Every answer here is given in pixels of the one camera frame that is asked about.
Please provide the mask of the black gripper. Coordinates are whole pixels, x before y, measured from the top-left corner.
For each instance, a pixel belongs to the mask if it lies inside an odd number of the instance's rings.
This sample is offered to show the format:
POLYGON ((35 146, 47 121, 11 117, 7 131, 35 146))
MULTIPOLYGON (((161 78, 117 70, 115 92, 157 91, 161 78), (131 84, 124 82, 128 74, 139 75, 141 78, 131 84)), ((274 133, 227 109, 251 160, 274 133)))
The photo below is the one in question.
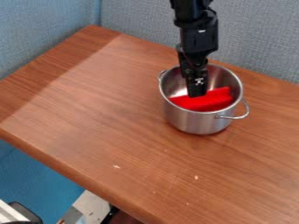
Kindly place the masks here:
POLYGON ((176 51, 191 98, 207 94, 207 57, 219 49, 219 19, 212 1, 169 0, 173 24, 180 29, 176 51))

